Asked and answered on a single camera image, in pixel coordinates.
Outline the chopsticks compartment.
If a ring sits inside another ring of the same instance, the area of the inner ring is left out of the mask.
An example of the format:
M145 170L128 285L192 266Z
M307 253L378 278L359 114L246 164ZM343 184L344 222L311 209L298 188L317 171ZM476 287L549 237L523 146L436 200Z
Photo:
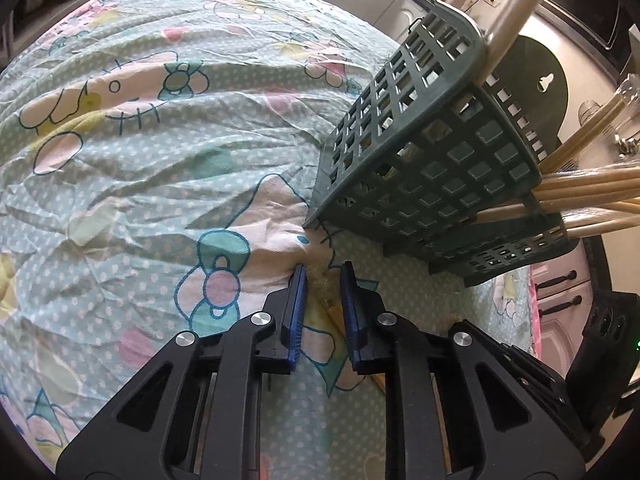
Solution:
M559 214L573 238L606 234L639 225L639 164L622 162L600 168L545 176L526 197L479 212L488 223Z

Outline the chopsticks pair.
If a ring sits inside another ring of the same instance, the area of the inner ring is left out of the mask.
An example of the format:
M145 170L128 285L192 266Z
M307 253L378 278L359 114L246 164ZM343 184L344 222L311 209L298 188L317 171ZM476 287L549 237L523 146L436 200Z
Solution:
M541 0L506 0L502 4L497 17L485 32L486 56L474 84L484 84L512 47L518 33L540 2Z

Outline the pink towel under cloth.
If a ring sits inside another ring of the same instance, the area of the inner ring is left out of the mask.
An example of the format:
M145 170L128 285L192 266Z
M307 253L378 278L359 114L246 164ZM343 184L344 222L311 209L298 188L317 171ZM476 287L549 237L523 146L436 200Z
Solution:
M530 352L535 358L540 358L542 353L540 314L538 308L537 289L534 281L533 270L529 270L528 279L528 304L530 313L530 330L532 331L532 343Z

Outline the green plastic utensil basket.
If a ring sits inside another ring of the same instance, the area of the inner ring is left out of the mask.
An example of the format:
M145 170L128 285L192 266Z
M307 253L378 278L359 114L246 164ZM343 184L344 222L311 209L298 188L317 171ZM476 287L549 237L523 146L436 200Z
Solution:
M485 40L447 3L424 17L323 143L308 211L469 286L571 252L533 194L560 144L568 84L521 36L478 84Z

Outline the hello kitty tablecloth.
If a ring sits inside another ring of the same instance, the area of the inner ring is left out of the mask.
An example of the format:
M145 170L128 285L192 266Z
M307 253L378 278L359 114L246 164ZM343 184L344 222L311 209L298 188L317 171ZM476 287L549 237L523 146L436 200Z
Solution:
M307 223L322 143L396 50L321 0L92 0L1 76L1 405L36 464L176 333L309 272L295 372L262 397L265 479L379 479L385 401L332 320L338 267L429 333L532 350L529 273L467 288Z

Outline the black range hood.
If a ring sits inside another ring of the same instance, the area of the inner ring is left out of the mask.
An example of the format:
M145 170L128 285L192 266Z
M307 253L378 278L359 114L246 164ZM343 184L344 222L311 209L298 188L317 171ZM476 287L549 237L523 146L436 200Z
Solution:
M634 22L620 0L541 0L539 11L614 78L623 71Z

